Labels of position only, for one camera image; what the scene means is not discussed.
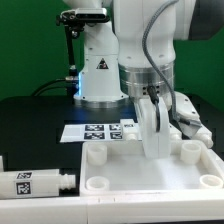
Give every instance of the white plastic tray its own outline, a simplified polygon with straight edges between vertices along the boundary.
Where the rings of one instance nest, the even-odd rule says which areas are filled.
[[[187,164],[181,160],[181,147],[186,143],[196,144],[201,148],[200,159],[195,164]],[[102,145],[107,148],[104,155],[99,149]],[[223,184],[224,163],[202,142],[173,141],[171,148],[170,157],[155,160],[145,157],[141,141],[84,143],[81,196],[215,189],[218,184],[216,179],[221,180]],[[94,149],[98,153],[95,163],[94,155],[93,158],[89,155],[89,149]]]

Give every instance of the black table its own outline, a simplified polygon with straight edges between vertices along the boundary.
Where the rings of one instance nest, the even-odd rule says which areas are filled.
[[[202,123],[213,132],[213,149],[224,159],[224,113],[197,96],[190,98]],[[82,142],[59,143],[64,125],[119,123],[120,119],[136,121],[131,102],[119,108],[90,109],[77,107],[71,98],[61,96],[7,98],[0,102],[4,170],[60,169],[62,174],[76,174],[79,179]],[[78,194],[78,190],[61,192],[62,196]]]

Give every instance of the metal cylinder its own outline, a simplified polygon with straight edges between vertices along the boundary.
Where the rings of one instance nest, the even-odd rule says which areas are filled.
[[[170,85],[174,84],[174,63],[159,66]],[[147,86],[153,85],[159,96],[169,93],[164,81],[161,80],[156,71],[151,68],[131,68],[119,65],[120,85],[123,93],[130,97],[139,98],[148,95]]]

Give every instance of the blue light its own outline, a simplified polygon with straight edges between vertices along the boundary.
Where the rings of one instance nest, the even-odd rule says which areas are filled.
[[[82,95],[82,75],[81,75],[81,72],[79,72],[79,91],[78,91],[78,96],[81,96]]]

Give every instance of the green wall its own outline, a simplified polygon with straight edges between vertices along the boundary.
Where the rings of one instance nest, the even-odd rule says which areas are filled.
[[[0,100],[30,95],[67,75],[64,30],[55,25],[55,16],[65,9],[61,0],[1,0]],[[75,49],[82,53],[82,41]],[[176,89],[198,94],[224,111],[224,29],[209,41],[176,41],[175,49]],[[77,60],[80,68],[82,60]]]

